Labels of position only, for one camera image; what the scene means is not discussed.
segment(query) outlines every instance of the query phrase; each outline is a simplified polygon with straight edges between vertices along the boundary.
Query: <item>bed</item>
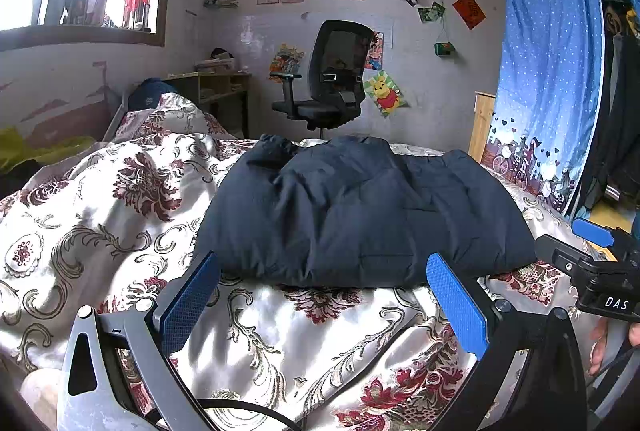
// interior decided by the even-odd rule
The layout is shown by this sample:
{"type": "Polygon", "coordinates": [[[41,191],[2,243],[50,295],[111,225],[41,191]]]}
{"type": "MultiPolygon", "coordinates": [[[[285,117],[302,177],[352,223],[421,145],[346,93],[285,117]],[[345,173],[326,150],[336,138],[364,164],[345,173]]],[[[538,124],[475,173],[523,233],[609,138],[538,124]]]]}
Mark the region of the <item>bed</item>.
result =
{"type": "MultiPolygon", "coordinates": [[[[157,296],[187,268],[218,185],[254,144],[235,140],[211,115],[169,93],[155,110],[127,113],[110,143],[41,169],[0,201],[2,359],[22,374],[60,368],[81,305],[104,313],[157,296]]],[[[391,147],[398,154],[440,154],[391,147]]],[[[551,234],[596,256],[556,213],[502,183],[534,237],[551,234]]],[[[524,311],[566,308],[586,367],[595,321],[575,309],[567,276],[534,263],[481,283],[524,311]]],[[[514,360],[484,424],[501,415],[525,356],[514,360]]],[[[146,413],[152,401],[127,352],[120,358],[146,413]]],[[[252,401],[303,419],[306,429],[394,431],[427,429],[475,357],[460,348],[426,286],[295,288],[223,275],[171,360],[197,398],[252,401]]],[[[260,414],[209,414],[221,429],[282,429],[260,414]]]]}

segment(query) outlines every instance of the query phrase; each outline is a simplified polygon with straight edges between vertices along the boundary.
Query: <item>white wall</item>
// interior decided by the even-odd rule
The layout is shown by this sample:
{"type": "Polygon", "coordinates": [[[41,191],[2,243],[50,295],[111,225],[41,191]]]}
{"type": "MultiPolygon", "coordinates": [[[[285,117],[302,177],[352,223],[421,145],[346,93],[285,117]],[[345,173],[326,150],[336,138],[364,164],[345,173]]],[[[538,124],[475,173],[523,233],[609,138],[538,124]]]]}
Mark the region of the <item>white wall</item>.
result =
{"type": "Polygon", "coordinates": [[[87,97],[103,85],[102,67],[94,66],[94,62],[106,62],[106,81],[116,91],[147,77],[190,71],[193,61],[205,58],[212,49],[211,12],[202,7],[202,1],[168,1],[166,43],[162,48],[81,43],[0,53],[0,128],[17,125],[23,135],[28,135],[48,118],[102,100],[100,94],[87,97]],[[54,100],[60,106],[20,122],[54,100]]]}
{"type": "MultiPolygon", "coordinates": [[[[494,92],[497,88],[504,0],[476,0],[487,18],[471,31],[451,7],[456,0],[438,0],[447,6],[447,30],[458,51],[454,59],[440,59],[434,54],[440,24],[421,24],[417,11],[400,0],[305,0],[260,6],[256,0],[238,1],[237,10],[215,12],[214,40],[231,50],[254,74],[250,93],[252,136],[271,132],[299,140],[314,135],[306,130],[304,122],[288,121],[285,115],[271,111],[271,102],[282,100],[282,89],[267,79],[268,66],[281,43],[310,54],[320,24],[330,18],[362,22],[385,32],[383,68],[398,82],[411,107],[383,119],[366,99],[359,119],[328,135],[366,133],[393,142],[466,149],[473,122],[474,90],[494,92]]],[[[307,56],[303,75],[308,60],[307,56]]],[[[308,98],[306,79],[294,90],[296,99],[308,98]]]]}

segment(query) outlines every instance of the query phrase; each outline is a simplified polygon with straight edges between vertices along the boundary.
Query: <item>chair seat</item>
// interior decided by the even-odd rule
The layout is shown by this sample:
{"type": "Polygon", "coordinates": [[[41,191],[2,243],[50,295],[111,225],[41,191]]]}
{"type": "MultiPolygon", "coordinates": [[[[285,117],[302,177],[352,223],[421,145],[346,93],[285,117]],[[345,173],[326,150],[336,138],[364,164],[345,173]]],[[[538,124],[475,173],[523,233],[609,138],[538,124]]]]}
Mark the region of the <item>chair seat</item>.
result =
{"type": "MultiPolygon", "coordinates": [[[[298,115],[305,120],[324,121],[340,117],[340,110],[337,107],[316,100],[296,100],[293,104],[296,106],[298,115]]],[[[271,109],[280,113],[287,112],[287,106],[283,100],[273,102],[271,109]]]]}

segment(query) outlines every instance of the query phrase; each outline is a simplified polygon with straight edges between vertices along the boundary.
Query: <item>winnie the pooh poster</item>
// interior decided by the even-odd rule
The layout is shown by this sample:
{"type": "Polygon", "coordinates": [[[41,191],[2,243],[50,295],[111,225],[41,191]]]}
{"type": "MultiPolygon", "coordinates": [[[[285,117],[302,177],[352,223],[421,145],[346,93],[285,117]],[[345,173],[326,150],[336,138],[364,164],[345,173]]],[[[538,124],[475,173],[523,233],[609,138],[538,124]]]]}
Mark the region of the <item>winnie the pooh poster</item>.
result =
{"type": "Polygon", "coordinates": [[[378,72],[366,82],[364,91],[376,103],[382,116],[388,116],[396,108],[406,106],[402,91],[384,70],[378,72]]]}

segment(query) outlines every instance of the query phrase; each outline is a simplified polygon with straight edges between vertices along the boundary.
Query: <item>human hand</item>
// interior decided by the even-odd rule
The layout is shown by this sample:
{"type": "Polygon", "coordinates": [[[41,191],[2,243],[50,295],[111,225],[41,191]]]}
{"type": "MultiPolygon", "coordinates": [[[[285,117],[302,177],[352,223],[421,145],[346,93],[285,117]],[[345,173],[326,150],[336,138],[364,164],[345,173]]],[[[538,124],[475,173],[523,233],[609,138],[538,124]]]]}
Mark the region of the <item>human hand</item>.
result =
{"type": "MultiPolygon", "coordinates": [[[[604,352],[607,346],[607,330],[609,329],[609,319],[601,317],[594,329],[591,331],[590,337],[597,339],[597,342],[591,349],[591,367],[589,375],[595,375],[604,359],[604,352]]],[[[629,342],[631,346],[640,345],[640,323],[632,323],[629,327],[629,342]]]]}

